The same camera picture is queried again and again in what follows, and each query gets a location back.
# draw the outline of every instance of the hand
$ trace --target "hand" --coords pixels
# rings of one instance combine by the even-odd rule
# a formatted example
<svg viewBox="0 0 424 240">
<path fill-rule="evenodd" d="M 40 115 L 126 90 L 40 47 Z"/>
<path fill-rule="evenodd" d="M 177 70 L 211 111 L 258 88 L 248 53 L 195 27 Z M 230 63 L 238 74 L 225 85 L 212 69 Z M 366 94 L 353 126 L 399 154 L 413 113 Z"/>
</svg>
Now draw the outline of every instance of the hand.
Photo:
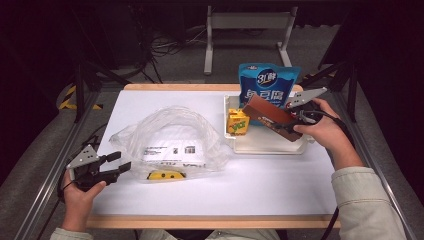
<svg viewBox="0 0 424 240">
<path fill-rule="evenodd" d="M 64 197 L 66 204 L 65 219 L 62 229 L 73 232 L 85 232 L 87 219 L 93 207 L 94 198 L 106 187 L 106 182 L 102 181 L 94 185 L 89 191 L 84 192 L 71 183 L 69 170 L 63 176 Z"/>
<path fill-rule="evenodd" d="M 319 98 L 315 98 L 313 101 L 322 111 L 335 118 L 340 118 L 327 101 Z M 323 116 L 315 125 L 296 125 L 293 127 L 293 130 L 314 137 L 319 144 L 330 150 L 337 149 L 341 144 L 346 144 L 349 141 L 340 127 L 331 118 L 326 116 Z"/>
<path fill-rule="evenodd" d="M 340 118 L 327 101 L 315 98 L 313 101 L 320 109 L 333 117 Z M 311 135 L 319 144 L 328 148 L 333 154 L 335 169 L 363 166 L 354 147 L 340 127 L 329 117 L 323 118 L 315 125 L 296 125 L 293 130 Z"/>
</svg>

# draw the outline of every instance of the wooden table edge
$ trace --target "wooden table edge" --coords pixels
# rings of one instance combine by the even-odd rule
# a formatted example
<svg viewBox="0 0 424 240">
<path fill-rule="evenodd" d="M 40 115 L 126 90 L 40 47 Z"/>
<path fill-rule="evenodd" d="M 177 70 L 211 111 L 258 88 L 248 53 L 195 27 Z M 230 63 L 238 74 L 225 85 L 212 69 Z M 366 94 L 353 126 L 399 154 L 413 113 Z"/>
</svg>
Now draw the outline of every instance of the wooden table edge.
<svg viewBox="0 0 424 240">
<path fill-rule="evenodd" d="M 133 83 L 124 87 L 124 90 L 139 91 L 240 91 L 240 84 L 146 84 Z M 292 91 L 302 91 L 302 87 L 295 84 Z"/>
<path fill-rule="evenodd" d="M 90 216 L 89 228 L 111 229 L 299 229 L 327 228 L 332 215 L 273 217 Z M 336 221 L 334 228 L 340 228 Z"/>
</svg>

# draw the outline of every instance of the brown package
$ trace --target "brown package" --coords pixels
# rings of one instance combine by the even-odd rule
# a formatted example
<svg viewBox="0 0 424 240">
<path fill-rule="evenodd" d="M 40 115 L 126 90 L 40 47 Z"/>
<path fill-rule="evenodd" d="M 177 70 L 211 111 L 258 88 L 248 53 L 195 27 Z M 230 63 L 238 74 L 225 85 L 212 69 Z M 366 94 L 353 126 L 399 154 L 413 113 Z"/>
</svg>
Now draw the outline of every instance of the brown package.
<svg viewBox="0 0 424 240">
<path fill-rule="evenodd" d="M 258 120 L 263 125 L 291 142 L 302 137 L 300 133 L 288 133 L 284 128 L 278 127 L 280 124 L 286 125 L 292 123 L 296 119 L 259 95 L 255 94 L 250 98 L 249 102 L 244 106 L 243 112 L 248 115 L 251 120 Z"/>
</svg>

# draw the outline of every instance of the metal rail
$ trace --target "metal rail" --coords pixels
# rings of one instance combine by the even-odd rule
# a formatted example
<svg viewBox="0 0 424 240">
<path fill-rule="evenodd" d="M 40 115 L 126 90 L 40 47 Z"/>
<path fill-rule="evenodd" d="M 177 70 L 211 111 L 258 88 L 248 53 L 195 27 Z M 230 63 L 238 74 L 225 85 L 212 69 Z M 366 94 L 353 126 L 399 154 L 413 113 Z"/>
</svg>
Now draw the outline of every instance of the metal rail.
<svg viewBox="0 0 424 240">
<path fill-rule="evenodd" d="M 341 111 L 339 112 L 340 116 L 343 119 L 350 119 L 348 113 L 345 111 L 347 103 L 346 103 L 346 100 L 344 99 L 344 97 L 342 96 L 342 93 L 341 92 L 333 92 L 332 95 L 335 98 L 335 102 L 336 102 L 336 105 L 338 106 L 338 109 L 341 109 Z M 392 202 L 394 209 L 399 214 L 400 220 L 402 221 L 402 224 L 403 224 L 403 227 L 404 227 L 404 230 L 405 230 L 406 237 L 410 240 L 416 240 L 417 237 L 415 236 L 414 232 L 412 231 L 411 226 L 408 224 L 408 222 L 405 218 L 405 215 L 404 215 L 398 201 L 396 200 L 396 197 L 393 194 L 393 191 L 392 191 L 389 183 L 387 182 L 386 178 L 384 177 L 384 174 L 383 174 L 380 166 L 371 157 L 370 152 L 368 150 L 368 147 L 365 144 L 365 139 L 364 139 L 364 136 L 362 135 L 361 130 L 359 129 L 359 127 L 356 124 L 353 124 L 351 121 L 345 121 L 345 123 L 352 133 L 352 137 L 354 138 L 356 150 L 362 156 L 362 158 L 366 162 L 366 164 L 369 167 L 371 167 L 372 169 L 374 169 L 376 174 L 380 177 L 381 182 L 383 184 L 383 187 L 386 190 L 386 192 L 387 192 L 387 194 L 390 198 L 390 201 Z"/>
<path fill-rule="evenodd" d="M 44 180 L 44 183 L 41 185 L 41 188 L 30 210 L 28 211 L 25 220 L 23 221 L 21 227 L 19 228 L 19 231 L 15 236 L 15 240 L 30 239 L 37 222 L 40 220 L 41 214 L 43 213 L 44 208 L 46 207 L 47 202 L 49 201 L 50 196 L 52 195 L 57 185 L 57 182 L 59 181 L 59 177 L 62 172 L 62 168 L 64 167 L 65 160 L 67 159 L 67 157 L 69 157 L 70 150 L 73 144 L 75 143 L 75 140 L 78 137 L 82 126 L 87 120 L 91 106 L 95 104 L 99 96 L 98 92 L 90 92 L 89 94 L 90 95 L 87 98 L 85 104 L 86 111 L 81 116 L 80 121 L 78 123 L 75 123 L 69 131 L 68 137 L 66 138 L 62 149 L 60 150 L 55 162 L 53 163 L 53 166 L 50 172 L 48 173 L 46 179 Z"/>
</svg>

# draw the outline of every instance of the person's left hand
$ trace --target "person's left hand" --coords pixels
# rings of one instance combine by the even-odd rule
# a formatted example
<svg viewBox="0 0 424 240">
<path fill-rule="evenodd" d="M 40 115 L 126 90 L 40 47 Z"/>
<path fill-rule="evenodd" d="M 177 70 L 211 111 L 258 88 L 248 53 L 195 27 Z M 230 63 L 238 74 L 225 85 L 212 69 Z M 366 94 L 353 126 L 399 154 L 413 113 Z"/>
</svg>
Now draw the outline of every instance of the person's left hand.
<svg viewBox="0 0 424 240">
<path fill-rule="evenodd" d="M 64 197 L 66 204 L 65 218 L 62 229 L 73 232 L 85 232 L 87 219 L 93 207 L 94 198 L 106 187 L 106 182 L 102 181 L 94 185 L 89 191 L 84 192 L 71 183 L 69 170 L 63 176 Z"/>
</svg>

